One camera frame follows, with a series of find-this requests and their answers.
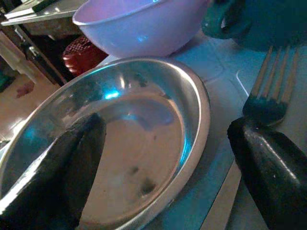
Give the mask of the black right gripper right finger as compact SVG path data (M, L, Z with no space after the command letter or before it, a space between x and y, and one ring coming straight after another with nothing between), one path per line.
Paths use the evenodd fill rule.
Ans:
M307 228L307 156L285 134L241 117L227 130L243 180L271 230Z

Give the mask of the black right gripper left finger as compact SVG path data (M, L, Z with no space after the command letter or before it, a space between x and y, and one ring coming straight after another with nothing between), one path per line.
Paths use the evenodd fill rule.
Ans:
M94 183L106 123L78 119L36 158L0 201L3 230L73 230Z

